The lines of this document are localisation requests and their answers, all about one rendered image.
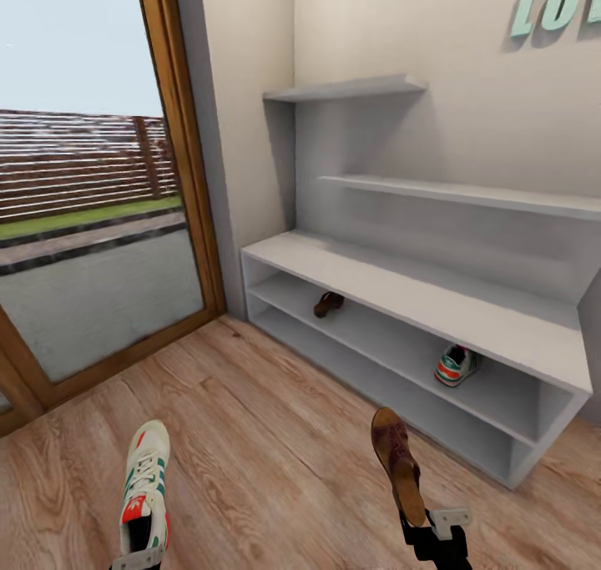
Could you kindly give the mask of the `sandal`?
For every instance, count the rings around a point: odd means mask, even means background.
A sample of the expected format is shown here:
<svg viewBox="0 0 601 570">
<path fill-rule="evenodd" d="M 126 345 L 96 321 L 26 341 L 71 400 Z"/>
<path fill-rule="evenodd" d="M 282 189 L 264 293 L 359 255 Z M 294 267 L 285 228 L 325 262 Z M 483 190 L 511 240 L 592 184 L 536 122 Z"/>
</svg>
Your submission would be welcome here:
<svg viewBox="0 0 601 570">
<path fill-rule="evenodd" d="M 314 308 L 315 317 L 322 319 L 329 310 L 339 310 L 344 303 L 344 296 L 327 292 L 321 297 L 321 302 Z"/>
<path fill-rule="evenodd" d="M 392 484 L 399 511 L 412 527 L 422 527 L 427 509 L 419 493 L 421 468 L 409 449 L 407 430 L 390 408 L 379 409 L 371 423 L 372 445 Z"/>
</svg>

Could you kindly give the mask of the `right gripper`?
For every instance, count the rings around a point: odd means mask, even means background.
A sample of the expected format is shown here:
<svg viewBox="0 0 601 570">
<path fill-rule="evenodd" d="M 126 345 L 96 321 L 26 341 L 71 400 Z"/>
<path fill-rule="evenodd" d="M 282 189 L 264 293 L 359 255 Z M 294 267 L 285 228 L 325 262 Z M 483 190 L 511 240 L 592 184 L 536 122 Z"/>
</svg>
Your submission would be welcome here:
<svg viewBox="0 0 601 570">
<path fill-rule="evenodd" d="M 440 541 L 431 527 L 412 527 L 402 511 L 399 511 L 406 544 L 414 546 L 418 561 L 433 560 L 437 570 L 444 570 L 453 558 L 468 562 L 467 539 L 462 526 L 451 526 L 452 540 Z"/>
</svg>

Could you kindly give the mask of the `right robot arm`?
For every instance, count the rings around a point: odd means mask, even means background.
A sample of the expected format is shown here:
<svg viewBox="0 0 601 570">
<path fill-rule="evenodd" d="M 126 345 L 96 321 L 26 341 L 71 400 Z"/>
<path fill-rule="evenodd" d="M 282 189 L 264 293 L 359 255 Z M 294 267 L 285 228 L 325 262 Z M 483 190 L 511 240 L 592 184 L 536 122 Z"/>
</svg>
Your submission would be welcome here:
<svg viewBox="0 0 601 570">
<path fill-rule="evenodd" d="M 412 527 L 399 511 L 406 544 L 414 546 L 418 561 L 433 560 L 437 570 L 472 570 L 467 560 L 467 539 L 462 525 L 473 522 L 469 507 L 432 509 L 432 527 Z"/>
</svg>

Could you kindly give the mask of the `gym shoe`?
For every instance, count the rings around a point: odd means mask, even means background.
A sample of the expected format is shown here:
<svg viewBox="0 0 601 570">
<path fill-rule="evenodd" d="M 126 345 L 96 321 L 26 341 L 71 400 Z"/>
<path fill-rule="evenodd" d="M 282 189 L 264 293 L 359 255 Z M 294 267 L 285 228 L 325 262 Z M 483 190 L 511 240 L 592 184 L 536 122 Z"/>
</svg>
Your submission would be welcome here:
<svg viewBox="0 0 601 570">
<path fill-rule="evenodd" d="M 121 556 L 169 544 L 164 505 L 164 471 L 169 462 L 169 433 L 159 419 L 145 422 L 129 448 L 124 507 L 120 518 Z"/>
<path fill-rule="evenodd" d="M 440 359 L 435 376 L 443 384 L 454 387 L 461 384 L 465 377 L 476 372 L 480 364 L 482 354 L 459 344 L 452 344 Z"/>
</svg>

